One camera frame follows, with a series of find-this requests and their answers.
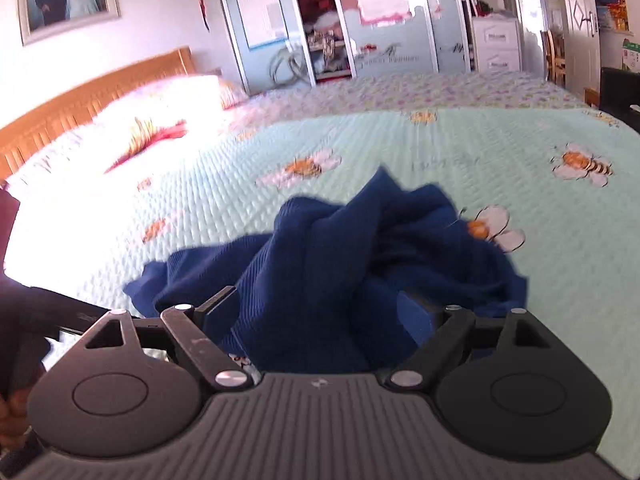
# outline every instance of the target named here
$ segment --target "white wall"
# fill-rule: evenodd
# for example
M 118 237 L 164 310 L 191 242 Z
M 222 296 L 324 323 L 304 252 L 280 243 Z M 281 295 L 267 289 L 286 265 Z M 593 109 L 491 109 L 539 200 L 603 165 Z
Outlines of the white wall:
M 612 30 L 600 31 L 600 65 L 612 68 L 622 67 L 622 43 L 627 38 L 637 43 L 640 38 L 632 35 L 620 34 Z
M 22 46 L 17 0 L 0 0 L 0 127 L 101 74 L 189 46 L 201 72 L 240 82 L 220 0 L 118 0 L 120 18 Z

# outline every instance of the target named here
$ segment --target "person's hand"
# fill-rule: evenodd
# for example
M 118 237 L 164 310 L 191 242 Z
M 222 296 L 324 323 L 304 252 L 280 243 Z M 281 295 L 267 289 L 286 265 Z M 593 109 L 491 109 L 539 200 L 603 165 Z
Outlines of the person's hand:
M 24 447 L 27 439 L 25 433 L 29 429 L 27 421 L 27 399 L 35 383 L 44 374 L 43 366 L 39 368 L 33 383 L 23 390 L 12 393 L 8 401 L 0 397 L 0 447 L 16 451 Z

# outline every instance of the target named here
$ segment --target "circular pad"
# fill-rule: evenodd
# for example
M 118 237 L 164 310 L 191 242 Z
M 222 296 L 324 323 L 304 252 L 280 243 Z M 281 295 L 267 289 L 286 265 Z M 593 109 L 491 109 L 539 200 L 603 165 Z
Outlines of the circular pad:
M 537 348 L 462 365 L 435 397 L 445 424 L 463 442 L 520 462 L 593 449 L 611 417 L 609 393 L 582 362 Z
M 76 406 L 91 415 L 121 415 L 145 402 L 145 381 L 128 374 L 103 374 L 82 381 L 74 390 Z
M 555 379 L 540 374 L 513 374 L 491 387 L 498 406 L 515 415 L 549 415 L 562 408 L 566 392 Z

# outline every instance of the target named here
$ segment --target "white door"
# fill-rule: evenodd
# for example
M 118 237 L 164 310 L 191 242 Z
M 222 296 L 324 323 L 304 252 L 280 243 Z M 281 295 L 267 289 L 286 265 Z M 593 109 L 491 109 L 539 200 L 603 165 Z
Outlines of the white door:
M 584 98 L 584 89 L 600 89 L 600 37 L 595 0 L 564 0 L 566 87 Z

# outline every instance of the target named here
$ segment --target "wardrobe door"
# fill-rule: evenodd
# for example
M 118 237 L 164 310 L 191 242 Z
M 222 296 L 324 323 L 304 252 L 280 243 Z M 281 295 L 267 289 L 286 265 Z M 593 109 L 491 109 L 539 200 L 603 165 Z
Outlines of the wardrobe door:
M 337 0 L 337 4 L 356 76 L 438 71 L 427 0 Z
M 249 94 L 311 84 L 295 0 L 222 0 L 222 4 Z M 275 31 L 271 37 L 269 30 Z
M 462 0 L 428 0 L 438 70 L 443 74 L 468 72 L 469 50 Z

